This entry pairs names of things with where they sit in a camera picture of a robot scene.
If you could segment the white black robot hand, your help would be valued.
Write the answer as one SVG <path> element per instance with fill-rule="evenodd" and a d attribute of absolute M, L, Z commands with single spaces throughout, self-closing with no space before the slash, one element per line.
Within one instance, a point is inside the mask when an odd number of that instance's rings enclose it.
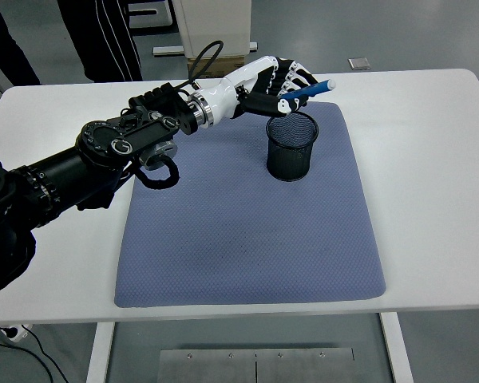
<path fill-rule="evenodd" d="M 282 95 L 317 83 L 298 62 L 265 56 L 229 73 L 217 86 L 201 91 L 200 96 L 210 108 L 209 123 L 218 124 L 244 113 L 286 116 L 303 107 L 308 96 L 283 99 Z"/>

